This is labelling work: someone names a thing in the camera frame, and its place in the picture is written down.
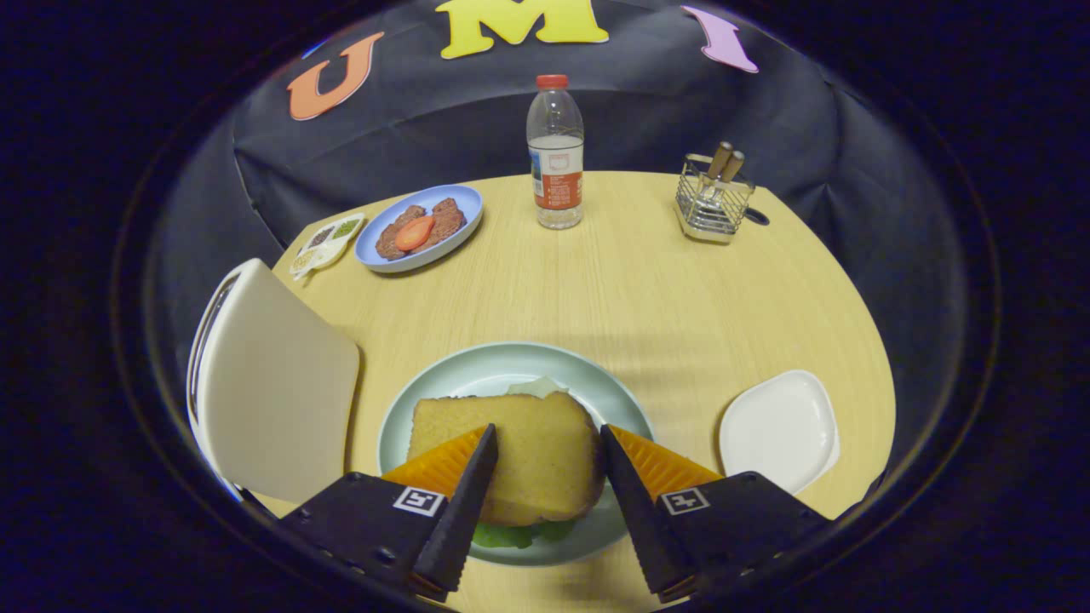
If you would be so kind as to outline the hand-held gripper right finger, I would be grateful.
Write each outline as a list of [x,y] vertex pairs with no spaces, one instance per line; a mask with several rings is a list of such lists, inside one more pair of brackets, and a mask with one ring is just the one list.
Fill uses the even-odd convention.
[[605,471],[662,603],[755,600],[829,521],[755,471],[714,473],[621,426],[600,429]]

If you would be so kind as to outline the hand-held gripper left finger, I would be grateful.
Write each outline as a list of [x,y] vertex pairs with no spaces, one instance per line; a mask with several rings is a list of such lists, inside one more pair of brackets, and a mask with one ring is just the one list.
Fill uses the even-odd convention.
[[389,478],[348,473],[279,520],[293,543],[402,593],[444,601],[459,587],[498,459],[494,424],[447,442],[455,450],[447,494],[404,470]]

